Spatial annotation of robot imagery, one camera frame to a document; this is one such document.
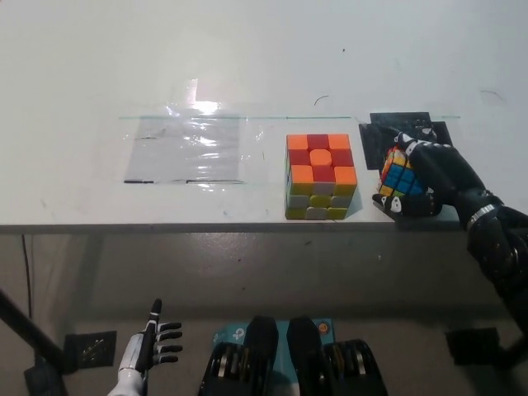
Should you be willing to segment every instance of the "white cube face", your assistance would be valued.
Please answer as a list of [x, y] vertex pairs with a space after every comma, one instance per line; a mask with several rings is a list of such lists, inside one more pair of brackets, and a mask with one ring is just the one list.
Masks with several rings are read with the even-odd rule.
[[289, 196], [288, 208], [290, 209], [305, 209], [308, 208], [310, 201], [309, 196]]
[[307, 220], [326, 220], [327, 219], [327, 210], [325, 208], [312, 208], [312, 207], [309, 207], [306, 210], [306, 219]]
[[330, 196], [336, 183], [327, 183], [323, 181], [316, 181], [313, 184], [313, 194], [315, 196]]
[[351, 196], [333, 196], [332, 197], [332, 204], [330, 206], [332, 208], [345, 208], [347, 209], [350, 206], [350, 203], [352, 202]]

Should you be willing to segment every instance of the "white table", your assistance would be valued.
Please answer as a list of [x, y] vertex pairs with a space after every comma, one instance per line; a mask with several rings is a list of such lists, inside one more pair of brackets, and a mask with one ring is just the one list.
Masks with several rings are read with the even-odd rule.
[[[5, 0], [0, 230], [390, 227], [370, 202], [377, 174], [362, 160], [357, 125], [372, 111], [445, 120], [487, 187], [528, 211], [526, 15], [522, 0]], [[265, 181], [213, 191], [123, 184], [123, 138], [137, 120], [119, 117], [185, 101], [192, 79], [197, 101], [351, 118], [267, 134]], [[295, 131], [351, 135], [360, 209], [345, 222], [285, 220], [284, 135]]]

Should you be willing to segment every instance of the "gray floor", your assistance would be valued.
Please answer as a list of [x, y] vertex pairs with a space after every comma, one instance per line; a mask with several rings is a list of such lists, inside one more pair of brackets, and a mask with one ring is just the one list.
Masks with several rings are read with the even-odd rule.
[[[391, 396], [528, 394], [528, 363], [510, 374], [452, 364], [443, 332], [496, 326], [519, 335], [459, 233], [407, 233], [372, 247], [374, 233], [39, 236], [28, 238], [35, 320], [55, 340], [118, 331], [117, 356], [156, 297], [184, 323], [180, 362], [153, 370], [150, 395], [192, 395], [211, 334], [254, 314], [336, 320], [338, 340], [363, 338]], [[26, 307], [19, 236], [0, 237], [1, 285]], [[25, 395], [31, 351], [0, 323], [0, 394]], [[116, 368], [66, 378], [72, 395], [106, 394]]]

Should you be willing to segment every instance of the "robotic arm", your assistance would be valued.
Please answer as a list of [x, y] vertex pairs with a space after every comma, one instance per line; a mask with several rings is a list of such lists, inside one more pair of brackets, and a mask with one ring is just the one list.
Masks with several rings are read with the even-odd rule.
[[148, 316], [147, 326], [129, 341], [119, 366], [117, 385], [108, 396], [146, 396], [148, 394], [149, 370], [162, 363], [178, 361], [175, 353], [182, 350], [179, 345], [157, 345], [167, 339], [178, 339], [181, 323], [159, 323], [162, 301], [156, 299]]
[[[528, 335], [528, 216], [488, 191], [456, 148], [413, 139], [392, 128], [380, 130], [394, 137], [418, 179], [431, 190], [423, 196], [375, 194], [373, 200], [387, 212], [398, 208], [394, 215], [436, 215], [442, 205], [454, 206], [468, 233], [469, 252]], [[393, 200], [400, 200], [400, 205], [393, 205]]]

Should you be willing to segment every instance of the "rubik's cube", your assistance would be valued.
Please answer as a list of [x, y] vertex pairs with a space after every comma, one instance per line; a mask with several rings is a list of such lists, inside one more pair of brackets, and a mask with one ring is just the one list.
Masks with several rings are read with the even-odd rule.
[[378, 192], [383, 196], [417, 196], [424, 193], [405, 152], [391, 148], [383, 166]]
[[347, 134], [286, 136], [287, 219], [345, 219], [356, 186]]

